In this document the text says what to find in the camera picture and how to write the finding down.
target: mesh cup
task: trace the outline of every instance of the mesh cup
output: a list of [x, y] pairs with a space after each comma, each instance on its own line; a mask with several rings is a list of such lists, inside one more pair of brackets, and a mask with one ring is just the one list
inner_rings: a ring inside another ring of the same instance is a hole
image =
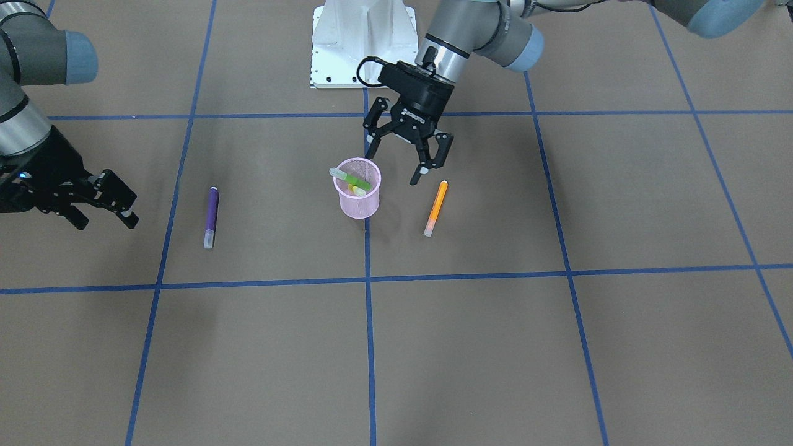
[[347, 182], [333, 178], [333, 186], [339, 192], [339, 204], [348, 216], [357, 219], [371, 217], [380, 206], [380, 169], [366, 158], [350, 158], [339, 164], [338, 169], [372, 185], [372, 190], [359, 197], [347, 189]]

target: black cable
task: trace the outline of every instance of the black cable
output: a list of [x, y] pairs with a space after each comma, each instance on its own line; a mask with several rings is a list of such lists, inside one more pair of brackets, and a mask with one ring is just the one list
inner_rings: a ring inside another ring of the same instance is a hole
[[368, 83], [367, 81], [363, 80], [363, 77], [361, 77], [361, 67], [363, 67], [363, 64], [366, 63], [366, 62], [379, 63], [383, 67], [387, 64], [387, 62], [385, 62], [383, 59], [380, 59], [379, 57], [376, 57], [376, 56], [368, 56], [368, 57], [365, 57], [361, 61], [361, 63], [358, 64], [358, 69], [355, 70], [355, 75], [358, 76], [358, 80], [361, 81], [361, 83], [363, 85], [365, 85], [365, 86], [367, 86], [369, 88], [383, 87], [383, 84], [381, 84], [381, 83], [373, 84], [373, 83]]
[[552, 8], [551, 6], [545, 6], [542, 3], [537, 3], [537, 6], [543, 8], [546, 11], [554, 11], [555, 13], [579, 13], [579, 12], [587, 9], [589, 6], [596, 5], [598, 3], [603, 3], [605, 1], [606, 0], [599, 0], [598, 2], [587, 3], [586, 5], [583, 5], [581, 8], [576, 8], [574, 10], [560, 10], [560, 9], [557, 9], [557, 8]]

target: yellow marker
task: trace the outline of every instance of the yellow marker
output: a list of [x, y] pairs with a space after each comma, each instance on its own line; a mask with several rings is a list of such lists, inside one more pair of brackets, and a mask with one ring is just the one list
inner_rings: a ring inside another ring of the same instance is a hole
[[432, 237], [432, 230], [435, 229], [435, 222], [438, 220], [438, 214], [441, 212], [441, 205], [443, 198], [446, 197], [446, 189], [449, 183], [446, 180], [441, 182], [438, 186], [438, 194], [435, 196], [435, 203], [432, 205], [432, 212], [430, 212], [430, 219], [427, 220], [427, 227], [424, 229], [425, 237]]

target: light blue cap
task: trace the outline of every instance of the light blue cap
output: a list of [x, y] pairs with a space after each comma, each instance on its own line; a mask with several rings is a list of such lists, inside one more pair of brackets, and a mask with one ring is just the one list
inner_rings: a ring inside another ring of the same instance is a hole
[[523, 71], [528, 70], [529, 68], [533, 67], [538, 60], [540, 60], [540, 56], [542, 56], [542, 50], [545, 49], [545, 37], [542, 36], [540, 30], [532, 27], [531, 35], [529, 36], [529, 41], [526, 43], [526, 47], [520, 53], [515, 62], [510, 63], [507, 68], [513, 71], [517, 71], [521, 73]]
[[688, 30], [706, 39], [721, 37], [760, 9], [765, 0], [710, 0], [688, 22]]
[[66, 85], [91, 82], [98, 71], [97, 52], [88, 37], [66, 31]]

